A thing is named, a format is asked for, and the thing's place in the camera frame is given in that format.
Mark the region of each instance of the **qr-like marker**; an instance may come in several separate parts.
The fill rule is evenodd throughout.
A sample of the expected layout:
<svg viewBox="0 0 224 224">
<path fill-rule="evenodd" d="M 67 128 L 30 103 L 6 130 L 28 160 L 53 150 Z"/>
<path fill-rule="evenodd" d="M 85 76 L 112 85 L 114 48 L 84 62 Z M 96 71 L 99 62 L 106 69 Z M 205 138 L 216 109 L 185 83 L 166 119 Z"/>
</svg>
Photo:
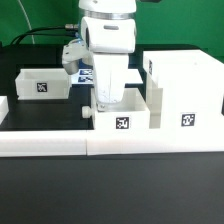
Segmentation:
<svg viewBox="0 0 224 224">
<path fill-rule="evenodd" d="M 37 83 L 37 92 L 46 93 L 47 92 L 47 83 Z"/>
<path fill-rule="evenodd" d="M 129 117 L 117 117 L 116 118 L 116 129 L 129 129 L 130 118 Z"/>
<path fill-rule="evenodd" d="M 195 125 L 195 114 L 182 114 L 182 127 L 189 127 Z"/>
</svg>

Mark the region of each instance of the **black table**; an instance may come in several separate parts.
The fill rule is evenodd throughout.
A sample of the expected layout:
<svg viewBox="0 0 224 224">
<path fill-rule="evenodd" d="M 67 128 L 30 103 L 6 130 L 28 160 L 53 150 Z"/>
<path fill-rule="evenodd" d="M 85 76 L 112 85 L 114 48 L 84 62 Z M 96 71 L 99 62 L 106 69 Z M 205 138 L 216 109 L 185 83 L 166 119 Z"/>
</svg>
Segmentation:
<svg viewBox="0 0 224 224">
<path fill-rule="evenodd" d="M 140 66 L 146 47 L 164 48 L 138 46 L 130 67 Z M 0 95 L 8 96 L 14 112 L 2 131 L 91 128 L 88 121 L 71 115 L 89 103 L 88 86 L 70 93 L 82 93 L 79 102 L 17 101 L 14 79 L 19 69 L 60 67 L 61 50 L 62 46 L 21 45 L 0 51 Z M 43 121 L 44 112 L 38 109 L 43 105 L 48 112 L 62 108 L 52 121 Z M 43 124 L 26 126 L 24 111 Z M 222 152 L 0 159 L 1 224 L 223 224 L 223 208 Z"/>
</svg>

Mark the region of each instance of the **white base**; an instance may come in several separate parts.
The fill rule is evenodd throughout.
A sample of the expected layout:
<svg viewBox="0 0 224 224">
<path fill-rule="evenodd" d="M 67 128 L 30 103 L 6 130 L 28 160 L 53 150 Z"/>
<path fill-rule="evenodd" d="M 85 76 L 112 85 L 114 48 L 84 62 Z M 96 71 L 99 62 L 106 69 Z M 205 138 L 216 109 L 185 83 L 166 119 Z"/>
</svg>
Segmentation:
<svg viewBox="0 0 224 224">
<path fill-rule="evenodd" d="M 215 129 L 164 131 L 1 132 L 0 156 L 63 156 L 224 151 L 224 122 Z"/>
<path fill-rule="evenodd" d="M 6 96 L 0 96 L 0 125 L 9 112 L 8 101 Z"/>
</svg>

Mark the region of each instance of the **wall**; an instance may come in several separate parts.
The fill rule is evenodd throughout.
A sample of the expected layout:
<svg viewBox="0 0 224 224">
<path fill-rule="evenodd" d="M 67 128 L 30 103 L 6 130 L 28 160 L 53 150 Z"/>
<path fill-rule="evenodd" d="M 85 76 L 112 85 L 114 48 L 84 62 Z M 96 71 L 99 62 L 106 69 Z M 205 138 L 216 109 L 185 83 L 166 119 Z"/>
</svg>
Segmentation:
<svg viewBox="0 0 224 224">
<path fill-rule="evenodd" d="M 21 0 L 33 28 L 77 23 L 78 0 Z M 213 56 L 224 56 L 223 0 L 162 0 L 137 3 L 137 43 L 194 44 Z M 0 40 L 7 45 L 27 31 L 17 0 L 0 2 Z M 37 43 L 66 43 L 69 38 L 36 37 Z"/>
</svg>

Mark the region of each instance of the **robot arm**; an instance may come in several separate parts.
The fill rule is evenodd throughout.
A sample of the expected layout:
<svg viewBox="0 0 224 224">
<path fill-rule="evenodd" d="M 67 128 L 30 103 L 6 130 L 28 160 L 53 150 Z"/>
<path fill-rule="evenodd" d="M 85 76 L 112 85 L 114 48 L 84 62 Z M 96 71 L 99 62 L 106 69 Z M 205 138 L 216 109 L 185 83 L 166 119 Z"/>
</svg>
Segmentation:
<svg viewBox="0 0 224 224">
<path fill-rule="evenodd" d="M 79 8 L 81 38 L 91 56 L 98 109 L 105 110 L 123 98 L 128 54 L 135 50 L 136 1 L 80 0 Z"/>
</svg>

